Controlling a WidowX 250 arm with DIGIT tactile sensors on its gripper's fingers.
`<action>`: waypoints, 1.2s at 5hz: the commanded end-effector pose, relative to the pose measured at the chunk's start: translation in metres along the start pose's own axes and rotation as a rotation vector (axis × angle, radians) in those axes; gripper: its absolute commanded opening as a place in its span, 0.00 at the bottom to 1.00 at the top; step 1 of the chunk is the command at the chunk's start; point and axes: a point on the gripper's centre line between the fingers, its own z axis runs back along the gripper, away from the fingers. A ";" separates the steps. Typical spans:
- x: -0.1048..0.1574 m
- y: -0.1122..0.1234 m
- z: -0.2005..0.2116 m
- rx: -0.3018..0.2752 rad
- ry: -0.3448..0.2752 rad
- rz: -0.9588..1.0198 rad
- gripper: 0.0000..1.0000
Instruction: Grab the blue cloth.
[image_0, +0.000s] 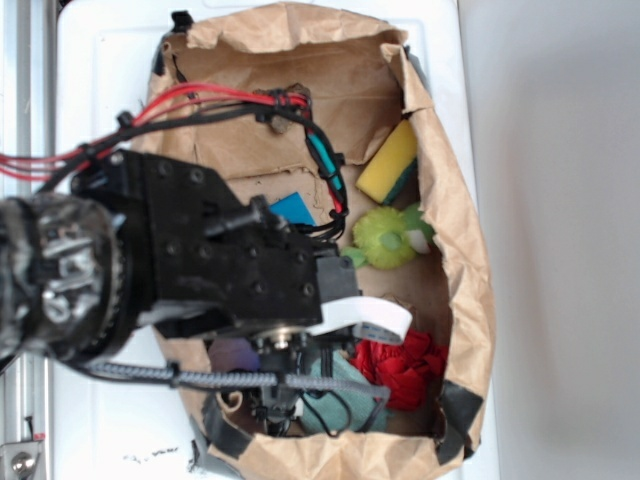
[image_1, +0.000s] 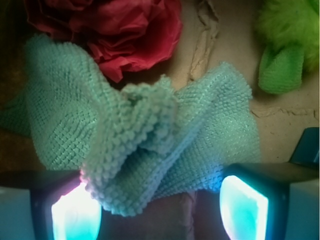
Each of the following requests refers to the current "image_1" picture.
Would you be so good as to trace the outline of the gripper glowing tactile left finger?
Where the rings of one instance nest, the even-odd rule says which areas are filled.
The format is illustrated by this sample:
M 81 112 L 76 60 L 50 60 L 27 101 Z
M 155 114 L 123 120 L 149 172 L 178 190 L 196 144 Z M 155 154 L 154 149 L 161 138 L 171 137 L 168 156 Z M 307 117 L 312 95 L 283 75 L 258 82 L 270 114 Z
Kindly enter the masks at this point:
M 2 240 L 96 240 L 101 220 L 78 170 L 0 174 Z

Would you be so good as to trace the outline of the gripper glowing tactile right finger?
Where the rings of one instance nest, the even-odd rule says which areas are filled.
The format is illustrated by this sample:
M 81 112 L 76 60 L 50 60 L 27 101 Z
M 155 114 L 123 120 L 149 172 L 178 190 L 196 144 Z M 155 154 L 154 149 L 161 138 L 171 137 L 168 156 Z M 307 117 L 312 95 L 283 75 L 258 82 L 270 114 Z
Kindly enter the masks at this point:
M 319 165 L 234 163 L 219 194 L 223 227 L 231 240 L 318 240 Z

